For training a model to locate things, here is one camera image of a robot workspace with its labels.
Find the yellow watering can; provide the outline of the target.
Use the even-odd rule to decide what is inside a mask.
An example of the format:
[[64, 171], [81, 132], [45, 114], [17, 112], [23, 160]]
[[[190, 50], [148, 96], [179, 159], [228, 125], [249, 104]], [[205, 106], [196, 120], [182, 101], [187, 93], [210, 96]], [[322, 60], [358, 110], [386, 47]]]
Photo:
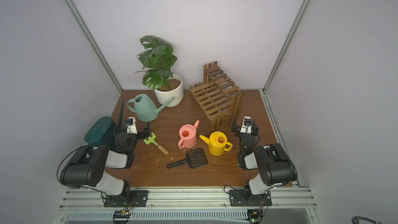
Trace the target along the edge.
[[220, 156], [233, 148], [233, 144], [228, 142], [227, 136], [220, 131], [213, 132], [208, 138], [203, 135], [200, 135], [199, 138], [208, 145], [208, 150], [213, 156]]

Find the sage green watering can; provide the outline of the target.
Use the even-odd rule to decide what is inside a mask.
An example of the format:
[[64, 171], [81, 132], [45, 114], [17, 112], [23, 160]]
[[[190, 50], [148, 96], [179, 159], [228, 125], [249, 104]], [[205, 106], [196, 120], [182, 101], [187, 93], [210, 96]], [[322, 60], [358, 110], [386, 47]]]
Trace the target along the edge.
[[139, 94], [135, 98], [128, 100], [127, 108], [137, 115], [137, 118], [142, 122], [151, 122], [159, 116], [159, 113], [166, 108], [174, 97], [169, 99], [160, 107], [156, 107], [154, 101], [146, 94]]

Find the brown wooden slatted shelf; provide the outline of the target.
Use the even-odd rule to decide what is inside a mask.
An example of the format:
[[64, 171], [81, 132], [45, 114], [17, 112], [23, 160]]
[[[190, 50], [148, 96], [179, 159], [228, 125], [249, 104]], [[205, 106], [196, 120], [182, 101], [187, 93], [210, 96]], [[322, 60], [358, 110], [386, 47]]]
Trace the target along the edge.
[[219, 131], [237, 121], [245, 94], [217, 61], [205, 64], [203, 73], [203, 82], [189, 87], [190, 103], [201, 107], [212, 131]]

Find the pink watering can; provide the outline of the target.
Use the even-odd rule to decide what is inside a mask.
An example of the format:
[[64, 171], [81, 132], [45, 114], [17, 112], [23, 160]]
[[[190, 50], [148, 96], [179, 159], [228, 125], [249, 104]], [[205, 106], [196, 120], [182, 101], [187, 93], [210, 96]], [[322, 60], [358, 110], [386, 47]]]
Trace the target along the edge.
[[197, 144], [197, 129], [199, 123], [200, 121], [197, 120], [194, 125], [185, 124], [179, 129], [179, 149], [192, 148]]

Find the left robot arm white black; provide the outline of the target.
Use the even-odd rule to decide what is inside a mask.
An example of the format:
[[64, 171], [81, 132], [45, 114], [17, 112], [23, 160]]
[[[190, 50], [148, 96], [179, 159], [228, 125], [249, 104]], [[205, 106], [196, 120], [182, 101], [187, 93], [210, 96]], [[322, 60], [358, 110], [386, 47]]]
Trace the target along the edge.
[[120, 144], [121, 149], [118, 151], [112, 151], [108, 145], [85, 145], [77, 148], [63, 170], [57, 172], [58, 181], [67, 187], [84, 187], [102, 193], [104, 207], [145, 207], [149, 191], [131, 190], [128, 181], [113, 177], [105, 172], [105, 168], [131, 168], [137, 142], [147, 138], [149, 134], [148, 124], [137, 134], [119, 133], [118, 136], [125, 136], [126, 140]]

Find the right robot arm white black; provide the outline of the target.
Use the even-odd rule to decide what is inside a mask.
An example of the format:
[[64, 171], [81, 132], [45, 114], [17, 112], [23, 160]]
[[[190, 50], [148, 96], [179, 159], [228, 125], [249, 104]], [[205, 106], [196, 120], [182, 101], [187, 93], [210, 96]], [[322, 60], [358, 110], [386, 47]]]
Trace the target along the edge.
[[297, 180], [295, 165], [279, 143], [259, 145], [259, 127], [250, 117], [241, 126], [234, 122], [232, 132], [239, 138], [238, 166], [259, 174], [243, 189], [229, 191], [231, 206], [271, 206], [271, 190]]

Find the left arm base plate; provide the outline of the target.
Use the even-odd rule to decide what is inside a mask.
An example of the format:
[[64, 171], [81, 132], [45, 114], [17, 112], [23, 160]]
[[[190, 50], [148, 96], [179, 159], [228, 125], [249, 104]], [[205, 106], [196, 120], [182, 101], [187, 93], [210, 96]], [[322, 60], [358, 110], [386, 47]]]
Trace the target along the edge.
[[118, 196], [106, 196], [104, 207], [145, 207], [148, 190], [127, 190]]

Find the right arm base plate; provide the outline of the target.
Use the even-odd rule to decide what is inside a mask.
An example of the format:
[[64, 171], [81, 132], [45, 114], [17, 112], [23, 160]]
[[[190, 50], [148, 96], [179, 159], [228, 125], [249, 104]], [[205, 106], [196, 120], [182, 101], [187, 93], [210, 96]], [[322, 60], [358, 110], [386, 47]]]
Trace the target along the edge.
[[253, 195], [247, 190], [230, 190], [229, 200], [231, 206], [272, 206], [271, 192]]

